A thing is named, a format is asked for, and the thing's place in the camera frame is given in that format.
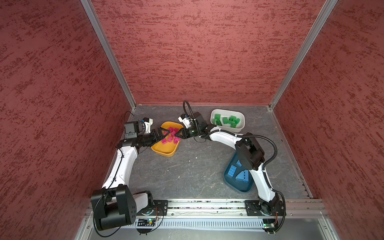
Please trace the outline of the blue long brick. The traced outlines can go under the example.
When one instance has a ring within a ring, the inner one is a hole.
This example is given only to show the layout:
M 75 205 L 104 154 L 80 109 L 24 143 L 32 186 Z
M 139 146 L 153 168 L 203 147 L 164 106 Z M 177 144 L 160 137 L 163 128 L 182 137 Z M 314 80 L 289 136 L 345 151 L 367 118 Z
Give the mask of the blue long brick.
M 232 178 L 234 174 L 236 173 L 237 167 L 234 165 L 231 165 L 230 168 L 227 171 L 227 175 Z
M 245 183 L 249 182 L 249 171 L 248 170 L 241 171 L 237 175 L 237 180 L 245 182 Z

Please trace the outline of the blue long brick bottom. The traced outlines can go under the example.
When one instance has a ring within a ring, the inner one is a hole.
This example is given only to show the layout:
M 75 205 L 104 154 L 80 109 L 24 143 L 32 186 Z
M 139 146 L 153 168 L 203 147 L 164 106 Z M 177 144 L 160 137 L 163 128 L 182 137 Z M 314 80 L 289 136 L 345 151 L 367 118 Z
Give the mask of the blue long brick bottom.
M 237 175 L 237 180 L 245 182 L 245 183 L 249 182 L 249 171 L 248 170 L 241 171 Z

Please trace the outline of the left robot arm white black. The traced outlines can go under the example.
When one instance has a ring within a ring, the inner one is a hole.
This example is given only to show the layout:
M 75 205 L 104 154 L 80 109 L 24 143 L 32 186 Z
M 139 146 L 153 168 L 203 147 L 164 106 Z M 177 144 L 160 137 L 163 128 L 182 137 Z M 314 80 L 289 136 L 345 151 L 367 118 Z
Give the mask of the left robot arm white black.
M 129 189 L 130 176 L 140 148 L 152 147 L 171 134 L 162 127 L 153 130 L 152 124 L 153 119 L 150 118 L 124 124 L 124 138 L 118 143 L 117 159 L 110 175 L 102 188 L 95 190 L 91 196 L 93 224 L 98 234 L 134 224 L 141 211 L 163 212 L 162 208 L 156 207 L 150 191 L 133 194 Z

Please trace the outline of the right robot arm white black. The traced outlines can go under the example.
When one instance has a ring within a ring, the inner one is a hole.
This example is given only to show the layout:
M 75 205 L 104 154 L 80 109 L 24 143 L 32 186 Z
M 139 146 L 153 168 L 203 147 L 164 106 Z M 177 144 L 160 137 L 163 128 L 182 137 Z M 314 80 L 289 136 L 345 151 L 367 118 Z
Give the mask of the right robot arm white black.
M 244 135 L 233 133 L 215 125 L 208 125 L 204 130 L 198 130 L 197 127 L 183 128 L 176 133 L 176 137 L 181 139 L 199 137 L 235 149 L 240 163 L 249 171 L 255 182 L 260 211 L 266 216 L 271 216 L 284 209 L 284 206 L 281 206 L 285 202 L 284 195 L 272 187 L 266 171 L 266 165 L 274 160 L 278 153 L 277 146 L 272 140 L 251 133 Z M 257 139 L 265 140 L 272 145 L 274 153 L 268 160 L 265 160 L 265 151 Z

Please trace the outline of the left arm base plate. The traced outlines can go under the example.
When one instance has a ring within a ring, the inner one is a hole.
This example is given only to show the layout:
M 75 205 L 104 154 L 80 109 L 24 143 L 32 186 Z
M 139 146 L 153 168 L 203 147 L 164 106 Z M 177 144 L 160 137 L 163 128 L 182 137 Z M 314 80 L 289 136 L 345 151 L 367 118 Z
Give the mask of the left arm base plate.
M 153 206 L 144 208 L 137 213 L 137 217 L 143 216 L 166 216 L 168 211 L 168 200 L 154 200 Z

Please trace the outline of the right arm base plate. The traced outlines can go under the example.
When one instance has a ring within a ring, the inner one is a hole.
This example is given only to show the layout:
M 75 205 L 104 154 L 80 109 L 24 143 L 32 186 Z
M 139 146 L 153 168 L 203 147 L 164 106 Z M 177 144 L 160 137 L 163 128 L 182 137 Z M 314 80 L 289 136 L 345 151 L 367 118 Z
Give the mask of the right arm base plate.
M 245 200 L 247 216 L 284 216 L 285 209 L 281 200 L 265 202 Z

